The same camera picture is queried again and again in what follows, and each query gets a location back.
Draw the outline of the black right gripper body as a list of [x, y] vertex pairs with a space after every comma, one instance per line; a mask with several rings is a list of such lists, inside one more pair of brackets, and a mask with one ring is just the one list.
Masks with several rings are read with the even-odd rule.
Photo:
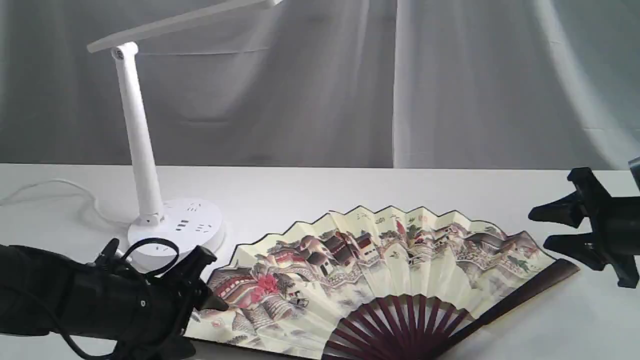
[[617, 276], [617, 285], [635, 289], [639, 270], [639, 198], [615, 197], [608, 192], [590, 168], [570, 171], [567, 180], [582, 196], [583, 210], [595, 235], [595, 246]]

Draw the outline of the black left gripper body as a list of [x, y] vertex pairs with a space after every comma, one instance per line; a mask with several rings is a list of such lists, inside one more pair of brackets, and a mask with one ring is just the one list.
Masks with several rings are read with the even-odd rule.
[[130, 265], [85, 266], [70, 289], [70, 333], [113, 340], [114, 360], [186, 360], [195, 355], [184, 331], [194, 309], [210, 301], [202, 271], [216, 256], [197, 246], [162, 276]]

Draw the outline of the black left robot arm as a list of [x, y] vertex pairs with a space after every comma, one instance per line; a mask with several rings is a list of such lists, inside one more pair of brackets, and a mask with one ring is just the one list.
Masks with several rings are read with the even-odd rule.
[[92, 263], [21, 245], [1, 247], [1, 333], [57, 333], [83, 360], [185, 360], [194, 310], [226, 312], [201, 279], [215, 262], [197, 246], [182, 260], [142, 273], [110, 243]]

